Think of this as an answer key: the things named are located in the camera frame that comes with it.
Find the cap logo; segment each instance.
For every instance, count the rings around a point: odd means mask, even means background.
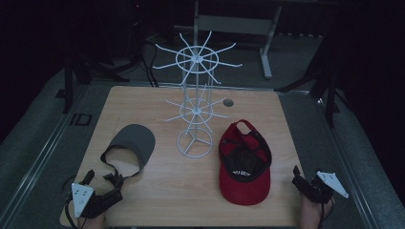
[[[238,170],[236,170],[236,171],[233,171],[232,173],[234,175],[240,175],[240,176],[245,176],[245,177],[250,177],[251,176],[251,174],[246,172],[246,171],[238,171]]]

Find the gray cap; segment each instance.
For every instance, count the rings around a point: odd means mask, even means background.
[[[128,125],[122,128],[113,138],[107,150],[101,155],[101,161],[116,169],[114,165],[106,161],[106,155],[114,147],[123,147],[130,149],[137,155],[139,170],[142,170],[155,149],[155,142],[155,136],[148,128],[138,124]]]

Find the metal frame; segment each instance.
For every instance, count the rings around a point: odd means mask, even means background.
[[[198,45],[199,31],[224,31],[240,32],[248,34],[266,35],[266,43],[259,50],[262,60],[263,73],[265,79],[272,78],[270,64],[268,61],[268,50],[277,27],[282,7],[277,7],[272,20],[253,19],[253,18],[235,18],[212,15],[200,15],[199,0],[195,0],[194,12],[194,45]]]

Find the dark background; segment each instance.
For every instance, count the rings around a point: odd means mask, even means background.
[[[173,25],[193,25],[193,1],[145,2],[1,1],[0,142],[46,82],[63,68],[64,53],[83,52],[95,61],[109,63],[114,56],[137,55],[141,42],[134,42],[137,45],[128,51],[112,38],[116,35],[127,41],[123,31],[129,23],[154,27],[167,39]],[[272,4],[263,8],[251,2],[229,2],[201,1],[201,11],[266,17],[274,9]],[[341,1],[335,6],[330,1],[291,2],[284,5],[277,32],[325,36],[314,60],[322,60],[317,63],[321,69],[337,59],[338,85],[404,202],[405,3],[364,0]],[[141,40],[139,33],[130,39]]]

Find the black strap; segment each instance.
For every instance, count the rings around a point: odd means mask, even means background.
[[[122,174],[120,174],[118,172],[117,168],[113,164],[110,164],[110,163],[107,162],[106,155],[107,155],[108,152],[110,152],[110,150],[113,147],[114,146],[110,146],[109,148],[107,148],[107,150],[101,155],[100,160],[114,169],[114,174],[108,174],[108,175],[104,176],[104,178],[109,180],[115,187],[121,187],[123,182],[127,178],[136,176],[139,173],[140,170],[137,171],[136,173],[128,176],[128,177],[123,177]]]
[[[234,122],[234,123],[232,123],[232,125],[235,126],[234,128],[239,130],[238,123],[240,123],[240,122],[243,122],[246,125],[246,127],[249,128],[250,132],[248,133],[248,135],[252,135],[259,142],[260,147],[265,151],[265,154],[267,156],[266,164],[267,164],[267,167],[269,167],[271,165],[273,157],[271,155],[270,148],[268,147],[268,144],[267,144],[265,138],[256,130],[256,128],[249,121],[247,121],[245,119],[241,119],[237,122]],[[226,139],[226,141],[235,143],[235,141],[232,139]],[[220,151],[220,156],[221,156],[221,158],[224,158],[224,154],[222,151]]]

